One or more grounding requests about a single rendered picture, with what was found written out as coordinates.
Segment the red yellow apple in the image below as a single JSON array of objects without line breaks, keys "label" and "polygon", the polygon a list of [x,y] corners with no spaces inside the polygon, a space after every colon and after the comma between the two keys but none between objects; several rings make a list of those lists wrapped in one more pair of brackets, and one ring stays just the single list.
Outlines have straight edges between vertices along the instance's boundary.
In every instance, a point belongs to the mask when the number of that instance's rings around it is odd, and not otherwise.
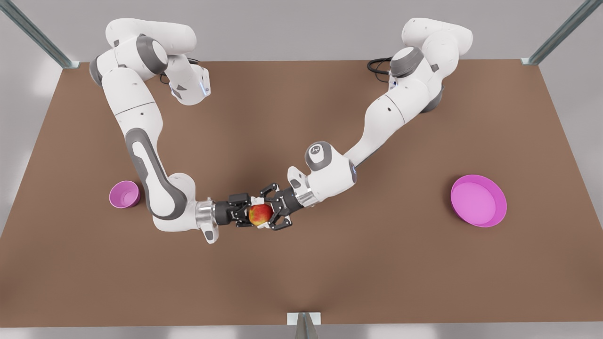
[{"label": "red yellow apple", "polygon": [[267,223],[273,216],[274,211],[269,204],[257,204],[250,206],[248,210],[248,219],[254,226],[260,226]]}]

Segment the pink bowl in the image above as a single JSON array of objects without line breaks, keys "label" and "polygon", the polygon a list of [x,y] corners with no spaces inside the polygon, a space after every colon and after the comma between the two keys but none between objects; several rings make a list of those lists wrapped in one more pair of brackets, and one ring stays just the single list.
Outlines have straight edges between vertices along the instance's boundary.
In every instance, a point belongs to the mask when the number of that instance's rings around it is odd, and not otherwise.
[{"label": "pink bowl", "polygon": [[141,193],[136,183],[122,181],[112,187],[108,200],[114,208],[125,209],[138,204],[140,197]]}]

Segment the pink plate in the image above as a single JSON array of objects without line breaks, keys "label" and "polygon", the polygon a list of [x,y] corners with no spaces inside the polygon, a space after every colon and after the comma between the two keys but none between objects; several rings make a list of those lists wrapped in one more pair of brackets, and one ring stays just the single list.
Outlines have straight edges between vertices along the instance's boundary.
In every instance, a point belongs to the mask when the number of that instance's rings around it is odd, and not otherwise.
[{"label": "pink plate", "polygon": [[507,213],[507,200],[502,189],[481,175],[457,179],[451,187],[450,203],[460,219],[476,227],[499,225]]}]

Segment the silver frame post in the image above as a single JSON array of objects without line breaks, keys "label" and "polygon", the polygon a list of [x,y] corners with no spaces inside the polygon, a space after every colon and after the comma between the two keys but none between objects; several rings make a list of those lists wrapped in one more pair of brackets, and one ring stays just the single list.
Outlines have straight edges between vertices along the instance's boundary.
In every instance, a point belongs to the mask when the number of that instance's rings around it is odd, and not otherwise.
[{"label": "silver frame post", "polygon": [[603,0],[584,0],[556,31],[530,56],[521,58],[522,65],[539,65],[551,52],[571,35],[596,9]]},{"label": "silver frame post", "polygon": [[63,69],[77,69],[80,62],[68,58],[33,22],[13,3],[0,0],[0,11],[20,28],[37,46]]},{"label": "silver frame post", "polygon": [[287,313],[287,325],[295,325],[294,339],[319,339],[315,325],[321,325],[321,313]]}]

